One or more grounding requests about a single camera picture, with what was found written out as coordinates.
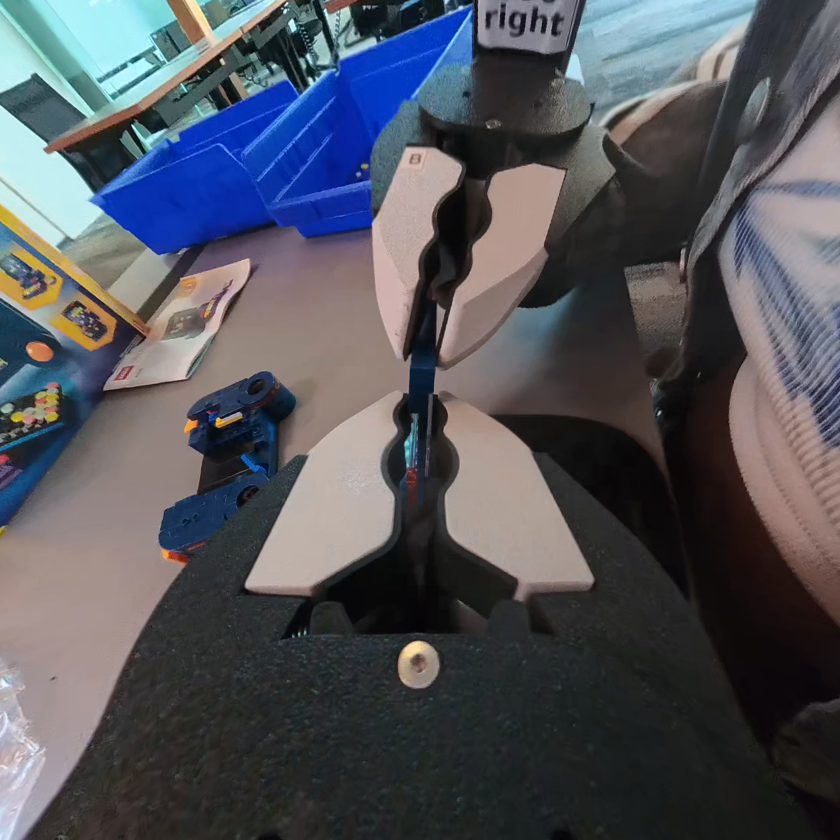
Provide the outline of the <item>blue and yellow toy box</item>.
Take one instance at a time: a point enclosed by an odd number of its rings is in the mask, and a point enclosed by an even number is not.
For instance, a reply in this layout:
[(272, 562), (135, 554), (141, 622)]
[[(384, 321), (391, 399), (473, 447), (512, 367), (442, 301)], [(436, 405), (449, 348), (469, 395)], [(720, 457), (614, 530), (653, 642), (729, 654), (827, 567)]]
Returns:
[(147, 332), (144, 320), (2, 207), (2, 529)]

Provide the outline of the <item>white blue-printed shirt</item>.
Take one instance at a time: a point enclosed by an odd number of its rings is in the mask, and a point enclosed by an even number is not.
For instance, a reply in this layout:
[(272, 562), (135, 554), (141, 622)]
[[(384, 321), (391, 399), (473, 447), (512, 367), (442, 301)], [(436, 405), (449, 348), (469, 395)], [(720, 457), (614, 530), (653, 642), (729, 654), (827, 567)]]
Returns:
[(747, 195), (717, 258), (746, 351), (738, 467), (782, 560), (838, 623), (838, 103)]

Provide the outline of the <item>blue brick-built game console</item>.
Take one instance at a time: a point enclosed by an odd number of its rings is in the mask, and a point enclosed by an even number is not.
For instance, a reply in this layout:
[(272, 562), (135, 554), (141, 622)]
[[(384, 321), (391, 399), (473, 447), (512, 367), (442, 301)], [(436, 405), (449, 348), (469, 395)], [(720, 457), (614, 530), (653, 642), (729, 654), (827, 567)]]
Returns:
[(296, 397), (269, 371), (196, 401), (186, 415), (187, 443), (203, 457), (197, 493), (161, 520), (164, 559), (184, 564), (265, 487), (279, 465), (279, 427)]

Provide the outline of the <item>instruction booklet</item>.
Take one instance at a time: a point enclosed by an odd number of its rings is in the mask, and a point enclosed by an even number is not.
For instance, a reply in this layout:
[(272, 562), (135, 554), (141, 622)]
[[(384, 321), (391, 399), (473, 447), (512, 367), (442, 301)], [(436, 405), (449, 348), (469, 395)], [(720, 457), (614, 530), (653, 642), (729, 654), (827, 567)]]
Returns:
[(103, 391), (190, 379), (251, 271), (250, 259), (241, 259), (181, 278), (172, 299), (151, 321), (146, 338), (122, 357)]

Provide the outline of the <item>black mesh chair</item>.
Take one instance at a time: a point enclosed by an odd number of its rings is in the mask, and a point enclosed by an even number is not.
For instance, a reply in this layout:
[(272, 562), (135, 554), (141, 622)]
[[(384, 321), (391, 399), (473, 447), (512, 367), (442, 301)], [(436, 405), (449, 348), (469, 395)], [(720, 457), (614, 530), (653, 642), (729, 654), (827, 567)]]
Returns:
[(2, 91), (1, 105), (46, 144), (51, 144), (85, 118), (37, 74)]

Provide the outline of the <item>thin blue brick strip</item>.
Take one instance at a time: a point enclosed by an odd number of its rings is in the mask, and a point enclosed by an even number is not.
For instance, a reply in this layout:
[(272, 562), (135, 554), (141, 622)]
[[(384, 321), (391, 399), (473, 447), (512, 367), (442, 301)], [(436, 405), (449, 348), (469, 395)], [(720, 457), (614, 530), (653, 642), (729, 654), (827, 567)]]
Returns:
[(406, 471), (403, 481), (407, 523), (413, 523), (421, 514), (427, 483), (420, 478), (417, 468), (418, 416), (423, 398), (426, 394), (434, 392), (437, 369), (437, 309), (434, 300), (423, 300), (419, 330), (411, 354), (407, 394), (409, 427), (404, 444)]

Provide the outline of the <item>clear plastic bag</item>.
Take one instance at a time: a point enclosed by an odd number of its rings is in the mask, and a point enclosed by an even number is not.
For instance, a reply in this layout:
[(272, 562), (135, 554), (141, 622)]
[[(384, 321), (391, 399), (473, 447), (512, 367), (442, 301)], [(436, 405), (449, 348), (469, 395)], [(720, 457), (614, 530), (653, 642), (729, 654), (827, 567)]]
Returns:
[(1, 661), (1, 838), (13, 837), (46, 760), (20, 705), (19, 672)]

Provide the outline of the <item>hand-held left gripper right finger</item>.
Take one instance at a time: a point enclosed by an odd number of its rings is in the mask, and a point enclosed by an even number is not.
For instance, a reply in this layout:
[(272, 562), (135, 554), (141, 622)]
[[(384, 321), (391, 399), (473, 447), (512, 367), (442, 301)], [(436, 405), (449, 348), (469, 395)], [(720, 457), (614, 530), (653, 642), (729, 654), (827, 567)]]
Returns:
[(448, 568), (463, 602), (526, 602), (588, 592), (595, 578), (529, 446), (489, 415), (442, 392), (443, 442), (455, 473), (443, 491)]

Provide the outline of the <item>large black cushioned pad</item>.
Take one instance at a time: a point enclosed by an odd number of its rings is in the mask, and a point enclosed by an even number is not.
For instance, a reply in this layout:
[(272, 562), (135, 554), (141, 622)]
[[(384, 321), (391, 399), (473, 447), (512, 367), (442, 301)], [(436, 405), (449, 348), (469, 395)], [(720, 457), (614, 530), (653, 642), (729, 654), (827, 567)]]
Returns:
[(533, 453), (561, 467), (646, 547), (681, 594), (690, 596), (675, 500), (665, 475), (641, 444), (620, 429), (588, 418), (492, 417)]

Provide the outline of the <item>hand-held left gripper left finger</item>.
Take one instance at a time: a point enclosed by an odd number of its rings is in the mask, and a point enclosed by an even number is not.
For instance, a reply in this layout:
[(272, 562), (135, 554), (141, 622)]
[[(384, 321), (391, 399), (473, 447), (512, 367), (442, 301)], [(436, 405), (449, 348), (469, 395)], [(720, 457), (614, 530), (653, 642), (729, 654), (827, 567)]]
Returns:
[(325, 592), (385, 548), (396, 494), (384, 456), (397, 436), (393, 391), (334, 428), (308, 453), (245, 582), (247, 592), (308, 597)]

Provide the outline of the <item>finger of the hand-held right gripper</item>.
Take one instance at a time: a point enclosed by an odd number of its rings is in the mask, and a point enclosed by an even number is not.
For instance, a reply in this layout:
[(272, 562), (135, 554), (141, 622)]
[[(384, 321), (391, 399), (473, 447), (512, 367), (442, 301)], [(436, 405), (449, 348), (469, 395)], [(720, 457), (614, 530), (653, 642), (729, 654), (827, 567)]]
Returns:
[(438, 241), (438, 216), (463, 185), (466, 167), (427, 146), (405, 148), (372, 224), (374, 290), (395, 356), (412, 352), (426, 259)]
[(452, 297), (439, 369), (451, 369), (482, 347), (534, 286), (549, 257), (545, 243), (565, 176), (565, 169), (530, 163), (490, 178), (490, 221), (472, 245), (469, 272)]

